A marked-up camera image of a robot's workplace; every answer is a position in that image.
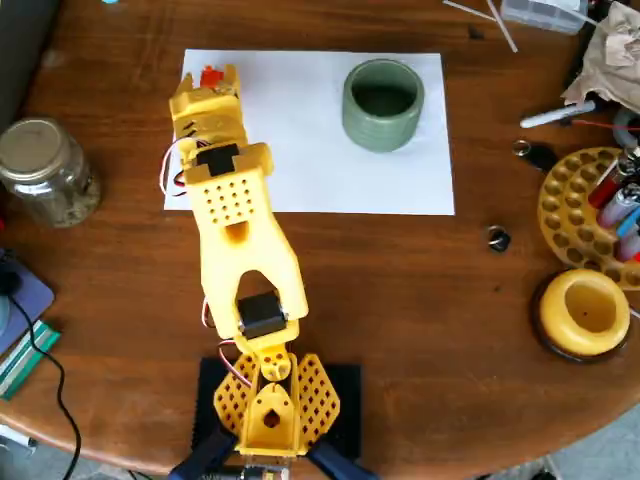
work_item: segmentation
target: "green book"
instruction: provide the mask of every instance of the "green book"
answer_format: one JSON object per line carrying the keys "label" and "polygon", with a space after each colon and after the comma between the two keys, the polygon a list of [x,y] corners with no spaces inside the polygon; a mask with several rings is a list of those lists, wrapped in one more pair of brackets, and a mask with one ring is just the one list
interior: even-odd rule
{"label": "green book", "polygon": [[[35,343],[44,352],[48,352],[60,337],[60,334],[40,320],[33,324]],[[31,347],[27,331],[11,354],[0,364],[0,398],[10,400],[38,364],[42,354]]]}

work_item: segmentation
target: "yellow cup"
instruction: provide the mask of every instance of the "yellow cup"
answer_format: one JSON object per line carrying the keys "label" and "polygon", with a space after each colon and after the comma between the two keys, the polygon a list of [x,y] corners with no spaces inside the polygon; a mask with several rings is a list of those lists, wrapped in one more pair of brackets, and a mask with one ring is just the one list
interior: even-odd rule
{"label": "yellow cup", "polygon": [[562,351],[594,357],[621,345],[629,331],[624,292],[606,275],[569,270],[554,278],[540,299],[540,326]]}

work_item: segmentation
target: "plastic box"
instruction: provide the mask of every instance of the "plastic box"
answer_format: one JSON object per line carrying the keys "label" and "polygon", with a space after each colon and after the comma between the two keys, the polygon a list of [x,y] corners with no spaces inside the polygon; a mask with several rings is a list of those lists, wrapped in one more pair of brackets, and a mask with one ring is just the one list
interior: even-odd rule
{"label": "plastic box", "polygon": [[[583,15],[587,14],[587,0],[580,0],[578,10]],[[531,0],[503,0],[500,8],[500,16],[504,20],[544,28],[555,32],[575,35],[584,24],[583,20],[574,17],[551,5],[533,2]]]}

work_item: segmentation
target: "green pot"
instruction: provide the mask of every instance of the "green pot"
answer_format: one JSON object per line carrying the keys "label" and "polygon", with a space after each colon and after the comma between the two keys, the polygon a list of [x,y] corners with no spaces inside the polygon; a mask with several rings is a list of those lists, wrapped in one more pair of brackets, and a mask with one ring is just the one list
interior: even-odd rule
{"label": "green pot", "polygon": [[344,82],[342,125],[361,147],[391,152],[413,137],[423,103],[416,72],[395,60],[369,60]]}

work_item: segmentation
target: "round wooden table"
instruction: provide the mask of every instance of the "round wooden table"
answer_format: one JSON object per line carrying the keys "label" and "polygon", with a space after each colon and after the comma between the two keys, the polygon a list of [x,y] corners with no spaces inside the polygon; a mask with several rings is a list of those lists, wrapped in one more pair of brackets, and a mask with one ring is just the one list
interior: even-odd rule
{"label": "round wooden table", "polygon": [[[577,38],[510,28],[518,54],[496,25],[436,0],[63,2],[26,112],[68,128],[104,198],[85,223],[57,231],[11,201],[3,246],[56,292],[44,318],[62,331],[54,352],[82,454],[167,473],[189,452],[199,360],[215,354],[218,338],[199,319],[196,224],[163,212],[157,187],[185,48],[443,55],[455,216],[278,215],[310,306],[293,350],[362,365],[363,465],[385,478],[486,473],[634,405],[638,329],[620,355],[589,366],[554,356],[532,333],[529,299],[562,265],[536,221],[543,174],[511,144],[526,135],[563,156],[613,140],[584,126],[519,128],[523,115],[561,105]],[[494,223],[513,237],[503,255],[487,247]],[[51,365],[38,366],[0,404],[0,421],[71,449],[57,382]]]}

